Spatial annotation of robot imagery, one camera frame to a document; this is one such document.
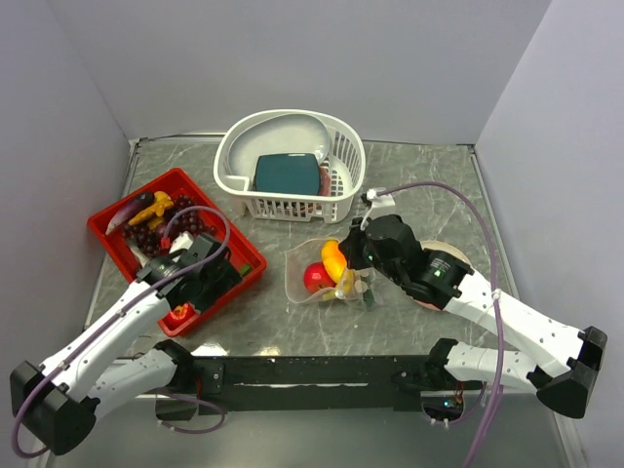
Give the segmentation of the red round fruit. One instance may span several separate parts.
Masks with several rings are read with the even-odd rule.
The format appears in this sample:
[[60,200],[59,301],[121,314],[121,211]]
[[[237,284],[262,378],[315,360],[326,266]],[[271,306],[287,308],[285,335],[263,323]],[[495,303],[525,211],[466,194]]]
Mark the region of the red round fruit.
[[327,288],[334,288],[336,282],[322,262],[314,262],[309,264],[303,273],[303,285],[310,294],[313,294]]

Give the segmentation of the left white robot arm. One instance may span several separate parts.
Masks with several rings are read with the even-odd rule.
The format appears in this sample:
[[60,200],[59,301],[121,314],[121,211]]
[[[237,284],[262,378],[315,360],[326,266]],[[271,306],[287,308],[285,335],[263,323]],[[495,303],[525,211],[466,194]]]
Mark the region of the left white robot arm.
[[207,309],[237,285],[229,256],[227,241],[200,235],[189,248],[150,260],[117,302],[71,343],[39,365],[20,363],[9,377],[15,454],[67,454],[100,418],[134,397],[193,387],[194,358],[172,340],[119,368],[112,364],[175,307]]

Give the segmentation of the clear dotted zip bag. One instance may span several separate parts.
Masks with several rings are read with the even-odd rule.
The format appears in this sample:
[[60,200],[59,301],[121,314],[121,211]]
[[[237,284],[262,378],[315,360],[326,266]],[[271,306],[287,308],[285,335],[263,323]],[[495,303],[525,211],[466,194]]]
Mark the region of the clear dotted zip bag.
[[[314,262],[322,262],[321,248],[328,240],[336,239],[311,239],[289,251],[286,251],[285,292],[290,302],[294,304],[311,304],[338,300],[323,300],[322,294],[326,289],[310,294],[303,285],[303,273],[306,267]],[[376,297],[376,305],[383,303],[383,299],[377,286],[376,274],[370,268],[357,271],[351,270],[346,266],[346,269],[344,270],[338,283],[342,281],[348,281],[352,284],[353,299],[340,301],[349,303],[354,307],[366,308],[363,301],[363,293],[366,290],[372,290]]]

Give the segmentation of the green cucumber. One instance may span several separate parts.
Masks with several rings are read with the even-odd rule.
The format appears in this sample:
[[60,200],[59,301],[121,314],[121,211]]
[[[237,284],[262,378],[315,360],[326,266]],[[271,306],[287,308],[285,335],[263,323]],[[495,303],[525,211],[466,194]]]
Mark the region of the green cucumber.
[[376,306],[376,297],[372,290],[366,290],[363,293],[363,301],[367,309],[373,309]]

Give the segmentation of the yellow banana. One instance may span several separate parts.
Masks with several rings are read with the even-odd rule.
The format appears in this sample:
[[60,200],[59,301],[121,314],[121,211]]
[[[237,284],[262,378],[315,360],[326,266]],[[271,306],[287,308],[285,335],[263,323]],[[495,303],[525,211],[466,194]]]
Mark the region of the yellow banana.
[[352,300],[353,286],[348,281],[342,281],[331,288],[327,288],[322,294],[323,300]]

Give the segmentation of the orange yellow mango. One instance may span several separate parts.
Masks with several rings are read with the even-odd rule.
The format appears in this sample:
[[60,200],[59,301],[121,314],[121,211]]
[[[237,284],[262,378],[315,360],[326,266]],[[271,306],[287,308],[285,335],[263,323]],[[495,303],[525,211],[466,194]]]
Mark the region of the orange yellow mango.
[[336,240],[328,240],[321,248],[321,260],[330,278],[338,283],[346,269],[346,259]]

